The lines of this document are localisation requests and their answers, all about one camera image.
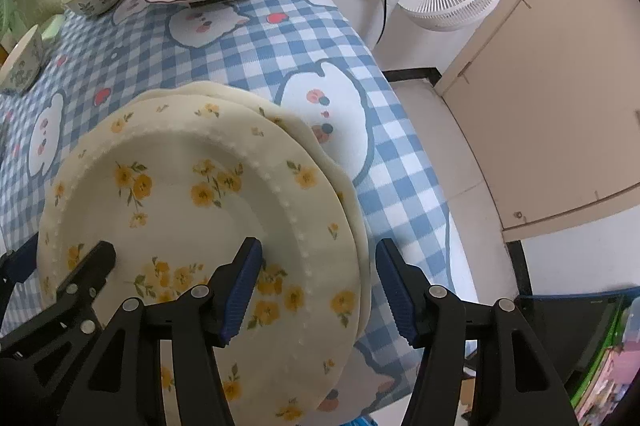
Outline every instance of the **yellow flower pattern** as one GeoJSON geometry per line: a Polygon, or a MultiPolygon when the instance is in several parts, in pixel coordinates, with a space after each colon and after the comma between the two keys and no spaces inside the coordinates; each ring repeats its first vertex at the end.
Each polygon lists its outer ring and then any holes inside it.
{"type": "Polygon", "coordinates": [[[194,285],[195,275],[204,269],[203,263],[191,263],[178,267],[173,272],[167,262],[152,257],[151,263],[142,267],[142,273],[136,276],[133,284],[141,298],[152,298],[157,303],[175,300],[180,294],[194,285]]]}
{"type": "Polygon", "coordinates": [[[51,281],[49,279],[49,276],[46,276],[44,280],[42,280],[42,282],[40,283],[40,289],[47,298],[53,298],[53,291],[51,290],[51,281]]]}
{"type": "Polygon", "coordinates": [[[269,116],[267,116],[264,113],[264,109],[262,107],[258,107],[258,112],[260,113],[260,116],[264,117],[265,119],[268,119],[271,123],[273,123],[274,125],[277,125],[278,127],[280,127],[285,132],[287,131],[286,127],[284,126],[284,120],[281,117],[277,117],[277,116],[269,117],[269,116]]]}
{"type": "Polygon", "coordinates": [[[306,190],[312,188],[318,184],[316,175],[318,169],[312,166],[302,166],[300,163],[296,164],[293,161],[287,161],[287,167],[295,174],[296,182],[300,185],[300,188],[306,190]]]}
{"type": "Polygon", "coordinates": [[[146,171],[146,166],[138,161],[134,161],[130,165],[116,162],[116,168],[113,171],[113,178],[118,187],[118,197],[122,197],[123,191],[126,193],[128,190],[127,206],[133,202],[134,212],[129,220],[129,228],[145,226],[149,217],[146,213],[139,211],[143,207],[142,200],[151,195],[153,186],[152,179],[144,173],[146,171]]]}
{"type": "Polygon", "coordinates": [[[289,399],[289,403],[283,406],[276,412],[276,417],[291,422],[299,419],[304,415],[304,412],[298,407],[298,400],[296,398],[289,399]]]}
{"type": "Polygon", "coordinates": [[[146,213],[134,213],[129,221],[129,228],[139,228],[146,224],[146,220],[149,217],[146,213]]]}
{"type": "Polygon", "coordinates": [[[271,325],[280,317],[280,308],[274,301],[260,300],[255,304],[254,314],[252,315],[247,329],[255,329],[258,325],[264,327],[271,325]]]}
{"type": "Polygon", "coordinates": [[[300,285],[291,285],[284,292],[284,307],[293,313],[305,304],[305,293],[300,285]]]}
{"type": "Polygon", "coordinates": [[[119,117],[111,124],[111,132],[120,133],[124,129],[124,127],[129,123],[129,120],[133,116],[133,112],[129,114],[125,114],[123,117],[119,117]]]}
{"type": "Polygon", "coordinates": [[[196,116],[205,116],[205,117],[220,117],[220,107],[214,105],[213,103],[207,103],[203,108],[198,109],[194,112],[196,116]]]}
{"type": "Polygon", "coordinates": [[[225,391],[227,401],[242,397],[242,386],[240,386],[240,376],[238,376],[238,364],[236,362],[231,367],[231,375],[228,380],[222,382],[222,389],[225,391]]]}
{"type": "Polygon", "coordinates": [[[162,380],[162,388],[171,392],[175,386],[174,374],[164,364],[160,366],[160,379],[162,380]]]}
{"type": "Polygon", "coordinates": [[[329,233],[331,233],[331,236],[334,240],[338,238],[338,230],[340,229],[338,224],[332,222],[326,228],[329,230],[329,233]]]}
{"type": "Polygon", "coordinates": [[[327,359],[326,361],[322,362],[322,366],[324,367],[324,375],[326,376],[329,372],[331,372],[331,369],[335,366],[334,360],[327,359]]]}
{"type": "Polygon", "coordinates": [[[255,288],[265,296],[280,294],[282,292],[282,278],[285,276],[287,276],[287,271],[277,263],[267,265],[266,260],[262,259],[262,267],[258,273],[255,288]]]}
{"type": "Polygon", "coordinates": [[[82,253],[82,249],[84,248],[84,244],[78,244],[76,246],[71,246],[66,252],[66,266],[69,268],[69,271],[73,271],[76,268],[76,265],[80,263],[80,254],[82,253]]]}
{"type": "Polygon", "coordinates": [[[331,300],[331,310],[340,318],[345,328],[349,325],[349,317],[356,305],[356,295],[353,291],[340,291],[331,300]]]}
{"type": "Polygon", "coordinates": [[[54,195],[56,197],[55,201],[53,202],[54,206],[58,205],[58,203],[60,202],[60,199],[62,199],[64,194],[65,194],[65,185],[64,183],[59,182],[58,184],[56,184],[56,188],[54,190],[54,195]]]}
{"type": "Polygon", "coordinates": [[[222,197],[227,191],[238,193],[242,189],[242,174],[244,166],[241,162],[233,170],[217,168],[210,159],[204,159],[193,165],[193,173],[206,178],[191,186],[191,200],[193,204],[201,208],[209,208],[214,205],[222,207],[222,197]]]}

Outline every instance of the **tablecloth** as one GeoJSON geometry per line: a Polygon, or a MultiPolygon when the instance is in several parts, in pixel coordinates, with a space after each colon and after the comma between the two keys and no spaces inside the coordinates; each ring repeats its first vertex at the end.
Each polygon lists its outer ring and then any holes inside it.
{"type": "MultiPolygon", "coordinates": [[[[34,86],[0,96],[7,248],[37,232],[46,189],[80,135],[149,88],[209,79],[308,121],[353,179],[370,251],[391,237],[432,283],[453,289],[449,209],[438,179],[369,49],[331,0],[234,0],[198,9],[123,0],[98,18],[66,16],[34,86]],[[313,125],[318,114],[326,121],[313,125]]],[[[414,385],[422,353],[398,335],[375,273],[372,282],[366,334],[305,425],[347,422],[414,385]]],[[[2,332],[39,311],[39,291],[35,275],[15,289],[2,332]]]]}

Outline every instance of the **cabinet door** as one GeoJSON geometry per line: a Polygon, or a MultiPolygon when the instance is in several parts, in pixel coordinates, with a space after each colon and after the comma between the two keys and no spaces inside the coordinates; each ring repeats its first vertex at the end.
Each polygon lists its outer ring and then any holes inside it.
{"type": "Polygon", "coordinates": [[[640,2],[524,0],[446,92],[504,228],[640,182],[640,2]]]}

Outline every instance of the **floor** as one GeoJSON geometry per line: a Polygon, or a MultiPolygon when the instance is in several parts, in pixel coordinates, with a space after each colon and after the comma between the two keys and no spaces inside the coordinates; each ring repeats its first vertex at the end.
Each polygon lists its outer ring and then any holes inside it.
{"type": "MultiPolygon", "coordinates": [[[[492,305],[499,298],[513,298],[518,289],[502,241],[500,218],[455,118],[427,80],[394,82],[392,87],[440,180],[479,302],[492,305]]],[[[379,426],[399,426],[410,397],[374,412],[372,418],[379,426]]],[[[455,426],[466,424],[459,417],[455,426]]]]}

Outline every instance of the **fan stand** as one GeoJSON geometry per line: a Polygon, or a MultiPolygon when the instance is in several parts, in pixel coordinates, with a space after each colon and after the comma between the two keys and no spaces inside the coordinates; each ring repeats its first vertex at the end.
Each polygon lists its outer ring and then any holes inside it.
{"type": "Polygon", "coordinates": [[[380,40],[380,36],[382,35],[382,31],[386,26],[386,22],[389,20],[389,16],[391,16],[391,12],[398,5],[400,0],[386,0],[386,9],[385,9],[385,1],[378,3],[376,11],[373,13],[373,18],[371,20],[371,24],[369,25],[369,29],[362,36],[364,43],[369,47],[369,50],[373,51],[374,47],[378,44],[380,40]]]}

